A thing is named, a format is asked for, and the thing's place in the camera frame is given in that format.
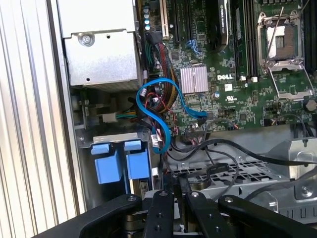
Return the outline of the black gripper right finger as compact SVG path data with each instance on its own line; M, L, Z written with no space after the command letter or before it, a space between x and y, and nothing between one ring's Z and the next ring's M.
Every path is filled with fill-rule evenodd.
M186 201L206 238L315 238L316 229L234 195L217 202L201 192Z

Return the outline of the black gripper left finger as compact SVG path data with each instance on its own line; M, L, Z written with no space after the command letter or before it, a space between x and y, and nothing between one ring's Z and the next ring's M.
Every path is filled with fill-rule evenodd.
M82 238L84 233L105 221L114 221L136 208L140 208L142 200L132 194L121 195L101 206L98 206L73 219L46 230L36 238ZM159 190L153 194L148 210L142 237L171 238L173 237L174 195Z

